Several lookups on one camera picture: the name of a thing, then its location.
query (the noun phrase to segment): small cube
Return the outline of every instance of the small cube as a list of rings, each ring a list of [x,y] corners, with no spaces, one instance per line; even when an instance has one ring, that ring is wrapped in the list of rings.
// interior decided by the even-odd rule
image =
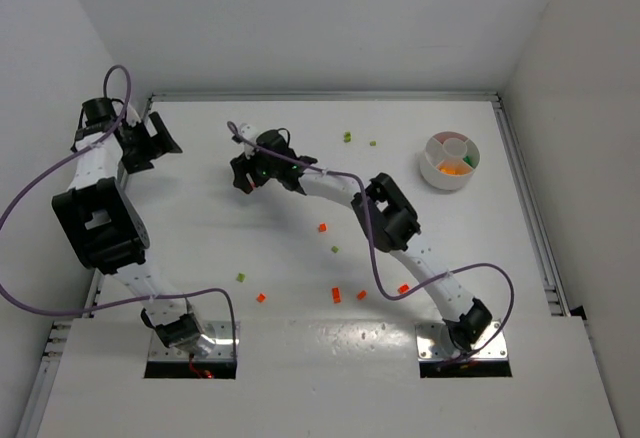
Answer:
[[[340,288],[338,288],[337,286],[331,289],[331,294],[333,295],[334,303],[338,304],[342,301],[342,298],[340,298]]]

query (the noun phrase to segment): white bowl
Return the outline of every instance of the white bowl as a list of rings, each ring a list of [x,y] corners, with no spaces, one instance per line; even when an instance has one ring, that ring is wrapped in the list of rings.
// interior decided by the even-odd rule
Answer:
[[[420,153],[419,163],[420,173],[427,183],[440,190],[453,191],[471,179],[480,164],[480,151],[466,136],[443,131],[429,138]]]

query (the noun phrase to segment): white table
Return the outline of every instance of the white table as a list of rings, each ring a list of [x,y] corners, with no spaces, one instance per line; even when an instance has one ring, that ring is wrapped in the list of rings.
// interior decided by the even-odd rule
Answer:
[[[168,279],[185,292],[221,286],[231,293],[241,321],[237,379],[145,380],[150,332],[140,308],[99,312],[74,323],[40,438],[617,436],[580,320],[549,314],[490,103],[160,102],[152,109],[184,154],[131,177],[127,192]],[[321,165],[366,179],[389,173],[452,268],[489,261],[506,269],[517,293],[505,332],[513,377],[421,380],[412,323],[438,318],[428,295],[392,303],[377,294],[349,210],[276,182],[249,196],[233,188],[229,160],[241,147],[227,120],[286,127],[296,152]],[[471,137],[482,155],[455,193],[430,188],[417,167],[426,139],[444,130]],[[327,233],[318,233],[321,222]],[[399,263],[379,256],[389,290],[413,284]],[[239,272],[247,276],[242,284]],[[499,275],[459,279],[495,317],[504,313],[508,289]],[[358,301],[362,289],[368,296]],[[266,302],[255,300],[259,293]],[[127,296],[106,281],[100,302]],[[204,318],[227,319],[221,297],[193,302]]]

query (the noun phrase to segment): white wall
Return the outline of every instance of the white wall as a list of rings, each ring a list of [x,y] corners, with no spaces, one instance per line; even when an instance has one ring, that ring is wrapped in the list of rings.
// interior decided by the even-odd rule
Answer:
[[[145,90],[493,90],[548,0],[80,0]]]
[[[0,0],[0,207],[68,153],[80,104],[112,60],[77,0]],[[29,304],[83,303],[88,273],[51,210],[73,169],[43,182],[0,233],[0,280]],[[50,320],[0,301],[0,436],[13,436]]]
[[[505,93],[627,437],[640,436],[639,47],[640,0],[551,0]]]

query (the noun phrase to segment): purple cable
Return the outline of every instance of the purple cable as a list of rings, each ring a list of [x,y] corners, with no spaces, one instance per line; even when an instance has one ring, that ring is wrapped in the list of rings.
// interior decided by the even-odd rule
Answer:
[[[227,122],[227,127],[229,128],[229,130],[231,131],[231,133],[233,134],[233,136],[238,139],[239,141],[241,141],[242,143],[245,143],[251,147],[253,147],[254,149],[258,150],[261,153],[264,153],[265,155],[269,155],[269,156],[273,156],[274,158],[278,158],[280,160],[286,161],[288,163],[291,163],[292,165],[296,165],[298,167],[300,167],[303,170],[312,170],[312,171],[316,171],[318,173],[326,173],[327,175],[331,175],[331,176],[343,176],[346,178],[352,178],[353,180],[356,181],[356,183],[358,184],[358,187],[360,188],[360,193],[362,194],[362,198],[363,201],[365,203],[369,203],[369,198],[367,197],[367,192],[366,192],[366,187],[364,185],[364,182],[362,181],[362,179],[358,176],[355,175],[353,173],[347,173],[344,171],[332,171],[332,170],[325,170],[323,168],[320,168],[318,166],[313,166],[310,165],[309,163],[305,163],[304,161],[300,161],[300,160],[296,160],[294,158],[289,158],[288,156],[285,155],[281,155],[280,153],[276,153],[274,151],[268,150],[256,143],[253,143],[249,140],[247,140],[244,136],[242,136],[240,134],[240,132],[238,131],[238,127],[236,126],[235,123],[233,123],[232,121],[228,121]],[[378,287],[378,290],[380,291],[380,294],[382,296],[384,296],[387,300],[391,300],[391,301],[399,301],[399,300],[403,300],[405,298],[408,298],[409,296],[411,296],[412,294],[414,294],[416,291],[430,285],[431,283],[441,280],[442,278],[444,278],[445,276],[448,275],[448,273],[441,273],[439,275],[436,275],[434,277],[428,278],[422,282],[420,282],[419,284],[417,284],[416,286],[414,286],[413,288],[411,288],[409,291],[407,291],[406,293],[403,293],[402,295],[390,295],[389,293],[387,293],[387,291],[384,289],[384,286],[382,285],[382,280],[380,279],[380,273],[378,271],[378,263],[376,261],[376,247],[375,247],[375,243],[374,243],[374,239],[373,239],[373,225],[371,222],[371,214],[369,213],[369,206],[365,206],[364,207],[364,222],[366,225],[366,235],[367,235],[367,241],[369,242],[369,257],[371,259],[371,269],[373,271],[373,278],[376,282],[376,286]],[[511,317],[511,312],[513,311],[513,306],[515,303],[515,288],[513,286],[513,281],[511,280],[511,278],[509,277],[509,275],[507,274],[506,271],[504,271],[502,268],[500,268],[498,265],[494,265],[492,263],[474,263],[471,265],[467,265],[467,266],[463,266],[461,268],[456,268],[455,270],[451,270],[451,273],[456,274],[456,273],[463,273],[465,271],[469,271],[469,270],[473,270],[475,268],[493,268],[494,270],[498,271],[503,277],[504,279],[507,281],[507,284],[509,286],[509,292],[510,292],[510,297],[509,297],[509,306],[507,307],[507,311],[504,315],[504,318],[502,319],[502,322],[500,323],[500,326],[498,327],[498,329],[496,330],[496,332],[491,336],[491,338],[489,338],[484,345],[482,345],[481,347],[468,352],[468,353],[463,353],[460,356],[458,356],[457,358],[451,359],[451,360],[444,360],[442,362],[442,365],[448,365],[448,364],[452,364],[455,363],[457,361],[460,361],[462,359],[466,359],[469,358],[473,355],[475,355],[476,353],[479,353],[480,351],[482,351],[489,343],[491,343],[504,329],[504,327],[506,326],[507,322],[509,321],[509,318]]]
[[[6,210],[4,210],[4,212],[2,213],[2,216],[0,216],[0,230],[2,230],[2,228],[4,227],[7,219],[9,218],[9,215],[14,210],[14,208],[18,205],[18,203],[20,203],[20,200],[22,200],[22,198],[24,198],[25,195],[27,193],[29,193],[29,191],[31,191],[38,183],[40,183],[42,180],[44,180],[46,177],[48,177],[49,175],[51,175],[55,171],[57,171],[60,168],[62,168],[67,163],[75,160],[76,158],[81,157],[82,155],[87,153],[89,150],[91,150],[95,145],[104,142],[107,138],[109,138],[111,135],[113,135],[116,132],[116,130],[120,126],[120,123],[122,122],[122,120],[124,119],[124,117],[126,115],[127,106],[129,105],[129,100],[131,99],[131,75],[129,74],[129,71],[122,65],[114,65],[111,68],[109,68],[109,71],[107,71],[107,74],[105,75],[104,81],[103,81],[103,84],[102,84],[102,90],[104,92],[104,96],[105,97],[107,96],[107,84],[109,83],[109,78],[111,77],[111,74],[116,70],[121,70],[124,73],[126,81],[127,81],[127,90],[126,90],[126,93],[125,93],[125,98],[123,100],[122,110],[120,110],[120,114],[116,118],[116,121],[114,121],[114,123],[111,126],[111,128],[109,128],[106,131],[105,134],[103,134],[100,138],[98,138],[91,145],[87,146],[86,148],[83,148],[81,150],[76,151],[75,153],[67,156],[66,158],[64,158],[63,160],[61,160],[58,163],[54,164],[53,166],[47,168],[45,171],[40,173],[40,175],[38,175],[33,181],[31,181],[29,184],[27,184],[27,186],[25,186],[20,191],[20,193],[18,193],[16,195],[16,197],[13,200],[11,200],[11,203],[9,203],[9,206],[7,206]],[[158,296],[153,297],[153,299],[155,299],[155,300],[177,300],[177,299],[183,299],[183,298],[193,298],[194,296],[205,295],[207,293],[221,293],[225,297],[225,299],[227,300],[227,304],[229,305],[229,315],[231,317],[231,333],[232,333],[232,336],[233,336],[233,343],[232,343],[232,345],[233,345],[233,353],[234,353],[234,357],[237,357],[238,354],[237,354],[237,350],[236,350],[236,319],[235,319],[235,314],[234,314],[234,311],[233,311],[233,304],[231,303],[231,297],[229,296],[229,294],[225,290],[223,290],[222,288],[207,288],[205,290],[194,291],[192,293],[176,294],[176,295],[158,295]],[[136,302],[140,302],[140,301],[146,301],[146,300],[151,298],[151,296],[137,296],[137,297],[133,297],[133,298],[127,298],[125,300],[118,300],[118,301],[112,301],[110,303],[104,303],[102,305],[90,306],[88,308],[78,308],[78,309],[73,309],[73,310],[54,311],[54,310],[43,310],[43,309],[40,309],[40,308],[35,308],[33,306],[29,306],[26,303],[22,303],[18,299],[14,298],[5,289],[5,287],[2,286],[2,283],[0,283],[0,296],[2,296],[5,300],[7,300],[9,303],[11,303],[16,308],[20,308],[23,311],[27,311],[27,312],[32,313],[34,315],[51,316],[51,317],[58,317],[58,318],[59,317],[80,316],[83,313],[92,313],[94,311],[106,310],[108,308],[115,308],[116,306],[126,305],[128,303],[136,303]]]

